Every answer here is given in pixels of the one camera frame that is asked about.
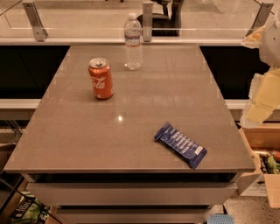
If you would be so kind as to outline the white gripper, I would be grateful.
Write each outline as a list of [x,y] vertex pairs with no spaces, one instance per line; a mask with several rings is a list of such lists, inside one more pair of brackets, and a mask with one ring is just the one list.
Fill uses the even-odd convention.
[[[241,42],[250,49],[259,48],[260,60],[271,67],[280,67],[280,15],[273,18]],[[280,105],[280,68],[270,69],[264,75],[256,73],[251,81],[249,100],[240,123],[243,128],[255,128],[268,119]]]

